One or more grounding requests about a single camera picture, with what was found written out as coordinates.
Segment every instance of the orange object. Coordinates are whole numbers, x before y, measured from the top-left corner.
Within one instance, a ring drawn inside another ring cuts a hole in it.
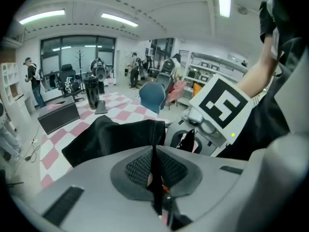
[[[197,95],[197,93],[199,93],[199,92],[201,91],[202,88],[203,88],[203,87],[201,87],[200,85],[194,83],[194,84],[193,84],[193,97],[194,97],[195,95]]]

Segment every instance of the black chair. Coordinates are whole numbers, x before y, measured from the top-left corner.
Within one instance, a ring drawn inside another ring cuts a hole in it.
[[[62,95],[64,98],[69,97],[69,96],[73,96],[75,102],[78,102],[80,100],[84,100],[84,98],[75,98],[76,95],[78,95],[79,93],[82,92],[82,90],[80,88],[78,88],[75,92],[72,93],[68,93],[66,91],[66,86],[65,86],[65,82],[67,80],[67,77],[72,77],[73,79],[76,78],[76,71],[73,70],[73,67],[71,64],[65,64],[62,65],[61,67],[61,72],[59,74],[59,90],[61,90]]]

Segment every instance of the mesh panel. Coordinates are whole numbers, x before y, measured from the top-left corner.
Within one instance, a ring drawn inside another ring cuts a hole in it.
[[[188,169],[183,164],[177,162],[161,150],[156,150],[156,154],[160,161],[164,184],[167,187],[170,188],[185,178]]]
[[[147,187],[148,175],[151,170],[152,150],[135,159],[126,166],[126,175],[135,184]]]

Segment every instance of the black box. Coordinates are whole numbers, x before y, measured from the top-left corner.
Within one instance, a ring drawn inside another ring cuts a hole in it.
[[[63,101],[41,108],[38,121],[49,135],[79,118],[75,101],[72,96],[69,96]]]

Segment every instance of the pink cloth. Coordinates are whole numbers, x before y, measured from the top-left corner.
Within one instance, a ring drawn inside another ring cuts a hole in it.
[[[184,89],[186,85],[187,85],[186,81],[178,81],[177,83],[175,83],[174,90],[169,93],[169,96],[166,101],[172,102],[174,100],[179,99],[182,94],[182,90]]]

